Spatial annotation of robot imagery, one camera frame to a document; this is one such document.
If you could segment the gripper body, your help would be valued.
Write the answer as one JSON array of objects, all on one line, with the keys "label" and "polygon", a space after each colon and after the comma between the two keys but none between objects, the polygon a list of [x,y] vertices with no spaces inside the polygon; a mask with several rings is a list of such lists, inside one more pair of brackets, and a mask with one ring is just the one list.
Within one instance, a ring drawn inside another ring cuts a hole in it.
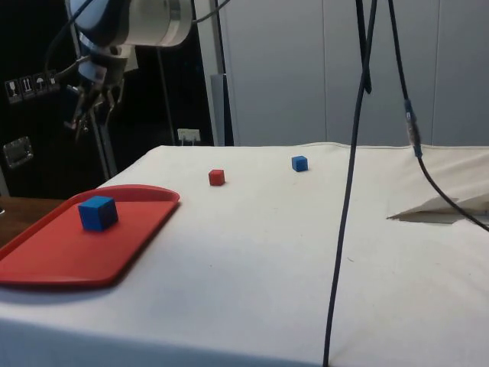
[{"label": "gripper body", "polygon": [[91,57],[87,63],[89,65],[86,72],[86,79],[89,81],[87,89],[101,91],[117,86],[123,80],[128,58]]}]

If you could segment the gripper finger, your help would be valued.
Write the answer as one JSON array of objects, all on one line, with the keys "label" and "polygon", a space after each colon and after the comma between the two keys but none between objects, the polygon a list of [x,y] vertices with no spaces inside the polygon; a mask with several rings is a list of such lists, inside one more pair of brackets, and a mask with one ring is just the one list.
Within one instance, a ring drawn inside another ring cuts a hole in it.
[{"label": "gripper finger", "polygon": [[99,116],[101,123],[109,123],[112,116],[115,114],[115,111],[118,108],[118,105],[122,101],[124,92],[124,85],[118,84],[115,86],[111,86],[109,88],[105,88],[102,91],[102,104],[99,108]]},{"label": "gripper finger", "polygon": [[67,85],[64,92],[65,105],[63,111],[65,118],[63,125],[73,133],[74,141],[88,130],[88,122],[91,118],[91,109],[96,95],[90,88],[84,86]]}]

